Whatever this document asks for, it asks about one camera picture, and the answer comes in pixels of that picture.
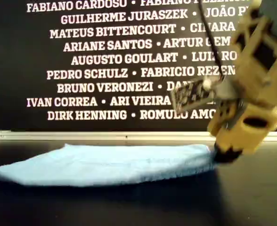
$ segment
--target yellow plastic part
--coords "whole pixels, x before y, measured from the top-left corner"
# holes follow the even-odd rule
[[[277,107],[267,109],[248,103],[231,129],[221,127],[216,134],[216,144],[222,151],[232,148],[243,154],[251,154],[268,133],[276,129]]]
[[[260,5],[261,0],[250,4],[231,39],[238,53],[231,80],[245,108],[239,112],[236,102],[225,102],[208,125],[222,152],[232,148],[254,153],[268,133],[277,129],[277,38],[269,32],[270,19],[257,14]],[[235,115],[235,124],[226,128]]]

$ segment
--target black backdrop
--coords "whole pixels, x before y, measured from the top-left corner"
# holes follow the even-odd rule
[[[135,106],[131,101],[135,96],[165,96],[168,94],[168,81],[187,81],[198,77],[198,67],[213,66],[213,61],[197,62],[193,60],[192,52],[210,51],[205,46],[206,36],[204,32],[194,32],[191,28],[200,23],[197,4],[193,1],[189,4],[159,5],[159,6],[141,6],[141,1],[136,0],[132,4],[127,1],[127,7],[120,8],[95,8],[86,10],[71,11],[51,11],[51,12],[31,12],[27,13],[26,0],[0,0],[0,130],[9,129],[14,131],[205,131],[209,117],[213,113],[214,106],[207,105],[187,114],[186,119],[140,119],[140,110],[171,110],[171,105],[146,105]],[[225,8],[226,11],[234,16],[207,17],[208,22],[217,23],[233,22],[236,26],[239,19],[239,10],[247,6],[249,1],[226,1],[211,2],[204,1],[204,9]],[[188,18],[163,20],[144,20],[144,21],[123,21],[123,22],[105,22],[105,23],[85,23],[85,24],[62,24],[61,16],[76,14],[95,14],[95,13],[113,13],[125,12],[127,16],[131,12],[153,11],[159,13],[160,10],[169,12],[175,10],[187,9]],[[98,36],[85,38],[61,38],[51,39],[50,30],[91,28],[94,31],[96,27],[115,27],[115,26],[135,26],[147,24],[175,24],[175,33],[169,34],[147,34],[147,35],[127,35],[127,36]],[[215,37],[228,37],[230,31],[214,31]],[[182,48],[163,48],[166,39],[175,38],[202,38],[203,47],[182,47]],[[71,42],[91,42],[117,40],[146,40],[152,41],[150,49],[125,49],[125,50],[97,50],[82,52],[64,52],[66,43]],[[220,51],[231,51],[228,46],[218,46]],[[103,64],[103,65],[71,65],[74,56],[87,55],[109,55],[120,54],[124,57],[126,54],[139,53],[170,53],[177,52],[176,62],[162,62],[149,64]],[[224,60],[224,65],[232,65],[232,61]],[[180,77],[141,77],[142,67],[194,67],[194,76]],[[74,79],[74,80],[54,80],[47,79],[47,70],[81,70],[101,69],[101,68],[127,68],[127,78],[102,78],[102,79]],[[97,83],[103,82],[152,82],[153,91],[146,92],[99,92]],[[93,83],[95,92],[89,93],[57,93],[57,84],[64,83]],[[129,105],[110,106],[112,97],[129,96]],[[46,107],[27,107],[27,98],[52,98],[52,106]],[[79,106],[79,107],[56,107],[54,98],[59,97],[95,97],[98,106]],[[103,111],[103,110],[125,110],[127,118],[124,120],[76,120],[75,111]],[[73,120],[48,120],[48,111],[73,111]]]

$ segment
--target black cable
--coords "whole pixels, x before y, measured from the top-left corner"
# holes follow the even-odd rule
[[[205,19],[205,16],[204,16],[204,9],[203,9],[203,4],[202,4],[202,0],[198,0],[198,8],[199,8],[199,13],[200,13],[200,16],[201,16],[201,20],[204,24],[204,27],[205,27],[205,32],[209,38],[209,41],[210,41],[210,44],[211,44],[211,50],[214,54],[214,58],[215,58],[215,63],[216,65],[218,66],[219,68],[219,73],[220,73],[220,79],[223,80],[224,79],[224,74],[222,73],[222,68],[221,68],[221,59],[220,59],[220,56],[218,54],[218,49],[217,47],[215,46],[215,43],[214,43],[214,38],[213,38],[213,35],[212,35],[212,32],[209,28],[209,25]]]

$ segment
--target black tabletop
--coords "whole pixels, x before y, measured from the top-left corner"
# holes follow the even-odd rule
[[[0,143],[0,165],[45,143]],[[277,142],[216,171],[106,188],[0,182],[0,226],[277,226]]]

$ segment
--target blue towel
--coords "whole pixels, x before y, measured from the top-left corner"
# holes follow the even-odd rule
[[[0,179],[26,186],[114,186],[186,177],[215,168],[205,145],[65,145],[0,166]]]

